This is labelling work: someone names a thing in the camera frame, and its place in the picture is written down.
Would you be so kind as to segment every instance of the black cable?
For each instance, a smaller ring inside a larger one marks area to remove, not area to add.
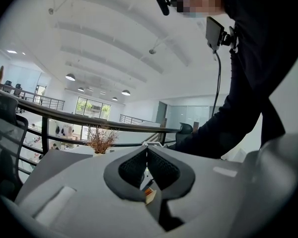
[[[219,96],[219,92],[220,92],[220,86],[221,86],[221,60],[220,60],[220,57],[218,55],[218,53],[216,51],[213,52],[217,58],[218,58],[218,61],[219,61],[219,75],[218,75],[218,86],[217,86],[217,93],[215,95],[215,100],[214,100],[214,106],[213,106],[213,111],[212,111],[212,116],[214,115],[214,110],[215,110],[215,106],[217,104],[217,101],[218,101],[218,96]]]

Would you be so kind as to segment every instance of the ceiling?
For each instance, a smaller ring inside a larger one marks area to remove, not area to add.
[[[215,19],[225,28],[233,25],[227,15]],[[104,91],[128,102],[211,94],[216,88],[218,65],[205,39],[205,19],[173,10],[163,16],[155,0],[17,0],[1,21],[0,49],[15,49],[13,58],[36,63],[73,91],[91,87],[99,98]],[[227,48],[219,55],[226,93]],[[75,83],[65,79],[68,73]],[[130,97],[121,94],[125,89]]]

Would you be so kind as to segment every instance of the desk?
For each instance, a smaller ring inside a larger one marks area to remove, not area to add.
[[[16,197],[15,203],[19,204],[37,186],[41,185],[62,170],[80,160],[91,157],[93,156],[89,154],[78,154],[51,149],[32,171]]]

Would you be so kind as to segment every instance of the black metal railing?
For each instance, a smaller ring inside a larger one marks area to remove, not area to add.
[[[18,107],[22,110],[26,110],[28,112],[40,115],[42,117],[42,130],[38,131],[35,129],[28,128],[28,132],[40,136],[41,142],[42,142],[42,150],[34,148],[30,145],[27,145],[26,143],[23,143],[22,146],[30,151],[33,151],[35,153],[39,153],[42,155],[45,155],[49,151],[49,139],[64,142],[68,144],[76,144],[76,145],[86,145],[86,140],[73,140],[68,138],[61,138],[49,135],[49,119],[54,119],[70,124],[77,124],[81,126],[101,126],[104,124],[104,119],[96,119],[96,118],[88,118],[84,116],[78,116],[74,114],[64,113],[60,112],[58,110],[53,110],[48,107],[44,107],[41,105],[37,105],[35,103],[26,101],[25,99],[19,98],[17,96],[11,95],[10,93],[4,92],[0,90],[0,95],[3,96],[9,96],[11,98],[14,98],[18,101]],[[160,127],[150,127],[150,126],[142,126],[142,125],[134,125],[134,124],[125,124],[120,122],[112,122],[107,121],[106,125],[108,126],[109,130],[119,130],[119,131],[129,131],[129,132],[149,132],[154,133],[151,135],[147,141],[153,141],[158,138],[159,135],[161,135],[161,141],[160,143],[162,145],[166,143],[172,143],[175,141],[165,141],[165,137],[167,133],[176,133],[179,130],[178,129],[169,129],[169,128],[160,128]],[[132,146],[141,146],[143,142],[140,143],[120,143],[120,144],[112,144],[112,147],[132,147]],[[28,160],[26,158],[23,158],[22,156],[19,157],[20,160],[29,163],[33,166],[36,166],[37,163],[33,162],[31,160]],[[19,168],[19,171],[29,174],[29,171],[26,171],[22,168]]]
[[[64,107],[65,101],[46,97],[46,96],[35,94],[35,93],[31,93],[31,92],[24,91],[19,88],[14,88],[12,86],[0,84],[0,90],[4,91],[6,93],[9,93],[10,95],[13,95],[17,98],[35,103],[35,104],[43,106],[43,107],[47,107],[49,109],[63,110],[63,107]]]
[[[147,121],[147,120],[143,120],[135,117],[129,117],[126,115],[120,115],[120,119],[119,119],[119,122],[126,123],[126,124],[134,124],[134,125],[141,124],[144,121]]]

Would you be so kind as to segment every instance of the potted plant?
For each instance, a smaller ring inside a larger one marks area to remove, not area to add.
[[[88,127],[87,145],[94,149],[96,156],[103,155],[118,139],[118,131],[110,130],[107,123]]]

